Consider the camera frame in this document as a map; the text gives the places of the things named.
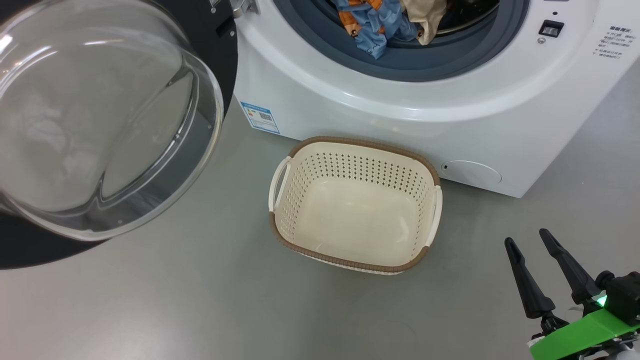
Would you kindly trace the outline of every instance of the laundry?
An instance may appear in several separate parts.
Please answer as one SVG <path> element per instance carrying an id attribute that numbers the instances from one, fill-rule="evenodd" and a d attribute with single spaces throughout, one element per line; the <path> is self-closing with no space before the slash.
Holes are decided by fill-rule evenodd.
<path id="1" fill-rule="evenodd" d="M 376 59 L 384 54 L 388 39 L 411 41 L 422 33 L 403 13 L 400 0 L 332 1 L 356 46 Z"/>
<path id="2" fill-rule="evenodd" d="M 409 20 L 420 24 L 424 33 L 418 37 L 422 45 L 428 45 L 438 32 L 438 25 L 447 13 L 447 0 L 400 0 L 406 8 Z"/>

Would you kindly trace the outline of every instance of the green light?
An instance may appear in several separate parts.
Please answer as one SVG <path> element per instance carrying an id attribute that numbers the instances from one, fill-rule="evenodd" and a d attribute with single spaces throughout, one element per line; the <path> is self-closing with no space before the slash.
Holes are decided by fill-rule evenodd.
<path id="1" fill-rule="evenodd" d="M 598 299 L 598 304 L 600 304 L 600 306 L 604 307 L 604 304 L 607 303 L 607 295 L 604 295 L 603 297 Z"/>

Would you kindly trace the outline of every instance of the blue label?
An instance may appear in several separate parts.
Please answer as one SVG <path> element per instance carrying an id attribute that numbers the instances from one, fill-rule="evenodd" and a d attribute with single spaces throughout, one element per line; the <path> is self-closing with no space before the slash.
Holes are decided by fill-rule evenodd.
<path id="1" fill-rule="evenodd" d="M 240 102 L 243 107 L 244 114 L 249 120 L 251 127 L 258 130 L 267 131 L 269 133 L 280 134 L 280 130 L 273 119 L 271 110 L 261 108 L 260 106 Z"/>

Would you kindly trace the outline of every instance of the laundry basket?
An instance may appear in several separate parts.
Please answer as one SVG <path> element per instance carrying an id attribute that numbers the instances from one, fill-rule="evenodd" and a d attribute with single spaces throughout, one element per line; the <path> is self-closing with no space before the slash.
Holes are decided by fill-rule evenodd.
<path id="1" fill-rule="evenodd" d="M 320 136 L 301 142 L 278 166 L 269 211 L 273 232 L 291 250 L 343 268 L 398 274 L 433 242 L 440 178 L 413 152 Z"/>

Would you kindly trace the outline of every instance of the gray floor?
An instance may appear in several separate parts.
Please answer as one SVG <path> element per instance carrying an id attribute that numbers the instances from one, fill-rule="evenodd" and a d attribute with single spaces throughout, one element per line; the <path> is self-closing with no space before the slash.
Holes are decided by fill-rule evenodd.
<path id="1" fill-rule="evenodd" d="M 640 270 L 640 64 L 523 199 L 444 183 L 441 230 L 396 277 L 282 247 L 267 190 L 296 143 L 231 109 L 214 159 L 145 227 L 58 263 L 0 272 L 0 359 L 528 359 L 503 240 L 557 315 L 570 289 L 537 231 L 594 276 Z"/>

